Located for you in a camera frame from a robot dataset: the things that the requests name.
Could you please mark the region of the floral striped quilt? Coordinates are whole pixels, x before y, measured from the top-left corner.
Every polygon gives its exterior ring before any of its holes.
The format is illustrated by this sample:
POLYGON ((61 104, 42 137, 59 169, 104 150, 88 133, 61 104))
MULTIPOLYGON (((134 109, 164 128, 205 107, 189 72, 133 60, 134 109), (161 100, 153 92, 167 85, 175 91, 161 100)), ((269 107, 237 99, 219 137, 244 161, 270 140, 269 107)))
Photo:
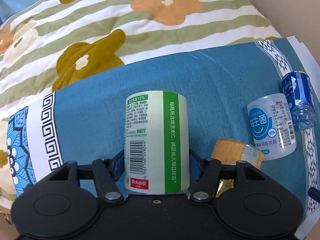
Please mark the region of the floral striped quilt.
POLYGON ((1 212, 36 181, 9 117, 67 85, 151 57, 278 38, 249 0, 39 0, 1 26, 1 212))

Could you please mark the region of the green label plastic cup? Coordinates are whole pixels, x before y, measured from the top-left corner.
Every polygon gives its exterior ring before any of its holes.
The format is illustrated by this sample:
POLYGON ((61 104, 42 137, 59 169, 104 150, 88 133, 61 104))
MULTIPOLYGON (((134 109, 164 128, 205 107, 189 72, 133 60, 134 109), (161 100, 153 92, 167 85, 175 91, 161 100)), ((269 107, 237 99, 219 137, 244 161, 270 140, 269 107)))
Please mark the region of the green label plastic cup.
POLYGON ((187 100, 175 92, 132 94, 125 105, 125 187, 174 194, 190 185, 187 100))

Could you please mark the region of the white label plastic cup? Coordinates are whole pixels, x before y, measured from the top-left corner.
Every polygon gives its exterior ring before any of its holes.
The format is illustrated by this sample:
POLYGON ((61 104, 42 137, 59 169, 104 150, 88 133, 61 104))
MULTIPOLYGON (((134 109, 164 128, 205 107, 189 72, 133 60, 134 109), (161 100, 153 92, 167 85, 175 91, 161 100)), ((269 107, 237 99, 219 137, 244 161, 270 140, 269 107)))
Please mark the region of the white label plastic cup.
POLYGON ((284 94, 263 96, 247 105, 254 146, 265 160, 285 157, 297 142, 289 105, 284 94))

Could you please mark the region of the blue plastic cup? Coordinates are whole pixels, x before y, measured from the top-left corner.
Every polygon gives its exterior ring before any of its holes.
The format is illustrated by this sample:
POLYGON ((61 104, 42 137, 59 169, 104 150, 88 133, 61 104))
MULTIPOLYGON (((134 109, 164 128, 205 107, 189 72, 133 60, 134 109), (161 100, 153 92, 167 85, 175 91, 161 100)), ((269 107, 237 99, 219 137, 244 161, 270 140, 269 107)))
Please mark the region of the blue plastic cup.
POLYGON ((313 128, 317 118, 310 77, 303 71, 289 72, 282 78, 281 88, 289 104, 295 129, 302 131, 313 128))

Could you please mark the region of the blue patterned cloth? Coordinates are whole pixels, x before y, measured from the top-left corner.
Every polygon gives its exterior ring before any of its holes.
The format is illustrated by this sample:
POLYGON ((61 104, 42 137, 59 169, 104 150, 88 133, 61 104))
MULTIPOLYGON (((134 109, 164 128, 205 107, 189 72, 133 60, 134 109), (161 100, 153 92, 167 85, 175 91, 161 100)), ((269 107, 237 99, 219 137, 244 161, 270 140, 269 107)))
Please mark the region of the blue patterned cloth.
POLYGON ((36 181, 11 208, 20 239, 306 239, 319 219, 319 124, 295 130, 296 150, 222 164, 206 203, 190 191, 142 194, 116 182, 124 201, 99 203, 92 162, 125 145, 132 94, 161 90, 187 100, 189 150, 211 158, 217 140, 254 146, 247 105, 282 92, 289 72, 310 77, 319 109, 319 67, 294 37, 208 48, 143 60, 40 97, 9 118, 7 147, 36 181))

